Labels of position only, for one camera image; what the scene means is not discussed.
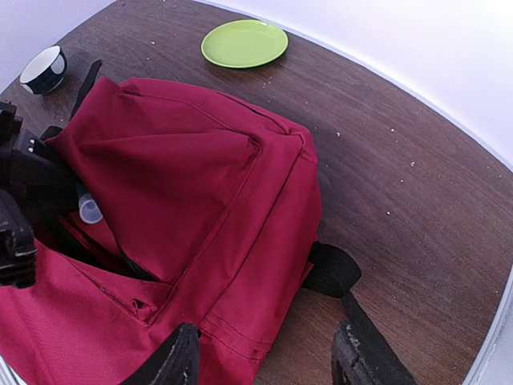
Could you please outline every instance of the backpack strap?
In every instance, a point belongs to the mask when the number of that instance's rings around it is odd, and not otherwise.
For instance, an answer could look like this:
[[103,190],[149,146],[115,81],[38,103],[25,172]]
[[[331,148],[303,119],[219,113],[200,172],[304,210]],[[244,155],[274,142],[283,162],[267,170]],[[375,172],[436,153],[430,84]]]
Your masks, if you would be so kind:
[[190,323],[180,325],[122,385],[198,385],[200,334]]
[[333,385],[415,385],[411,373],[350,293],[362,276],[356,261],[336,246],[315,242],[309,262],[313,268],[303,287],[341,298],[349,318],[333,340]]
[[56,137],[58,134],[60,134],[63,131],[63,128],[58,126],[50,126],[45,130],[45,132],[39,137],[40,140],[43,142]]
[[336,246],[314,242],[308,260],[313,268],[302,287],[329,297],[342,298],[362,276],[354,259]]
[[86,99],[87,94],[95,85],[96,76],[98,75],[98,72],[99,72],[99,69],[101,66],[102,66],[101,60],[96,60],[94,63],[92,63],[91,68],[89,69],[89,72],[87,73],[86,78],[84,79],[84,81],[82,83],[82,86],[80,86],[79,94],[77,95],[77,100],[75,101],[75,105],[73,106],[73,109],[71,110],[70,119],[79,110],[79,107],[82,105],[83,100]]
[[348,293],[342,305],[351,322],[343,322],[333,340],[333,385],[416,385],[356,298]]

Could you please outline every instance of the cup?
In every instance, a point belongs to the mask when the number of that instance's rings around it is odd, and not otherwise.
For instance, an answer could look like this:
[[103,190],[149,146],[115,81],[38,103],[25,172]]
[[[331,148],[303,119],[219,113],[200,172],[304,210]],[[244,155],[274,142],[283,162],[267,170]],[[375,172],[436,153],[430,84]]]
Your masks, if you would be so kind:
[[60,46],[47,48],[30,63],[19,77],[22,87],[31,94],[41,95],[53,91],[64,79],[67,60]]

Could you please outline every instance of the black clamp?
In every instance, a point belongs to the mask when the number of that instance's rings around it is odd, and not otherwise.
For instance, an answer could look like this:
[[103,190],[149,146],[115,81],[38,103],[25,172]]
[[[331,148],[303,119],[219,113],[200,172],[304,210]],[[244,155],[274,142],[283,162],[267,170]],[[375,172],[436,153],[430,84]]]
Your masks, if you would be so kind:
[[16,107],[0,103],[0,286],[20,289],[35,284],[31,226],[75,211],[79,181],[57,153],[21,126]]
[[36,252],[32,228],[14,198],[0,190],[0,286],[33,286]]

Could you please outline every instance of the white wall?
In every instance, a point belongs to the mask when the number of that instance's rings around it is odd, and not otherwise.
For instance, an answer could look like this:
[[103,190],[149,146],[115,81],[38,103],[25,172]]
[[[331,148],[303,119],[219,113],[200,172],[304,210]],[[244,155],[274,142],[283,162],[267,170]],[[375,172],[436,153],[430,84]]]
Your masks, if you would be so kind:
[[0,0],[0,92],[40,51],[113,0]]
[[440,111],[511,168],[511,0],[213,0],[299,31]]

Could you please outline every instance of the green plate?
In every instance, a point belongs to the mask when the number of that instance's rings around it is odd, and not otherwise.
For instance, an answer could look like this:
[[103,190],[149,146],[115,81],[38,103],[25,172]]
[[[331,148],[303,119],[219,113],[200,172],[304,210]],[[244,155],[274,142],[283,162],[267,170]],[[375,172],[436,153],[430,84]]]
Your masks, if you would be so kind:
[[250,68],[272,62],[289,45],[287,34],[266,22],[239,20],[218,26],[201,43],[203,56],[228,68]]

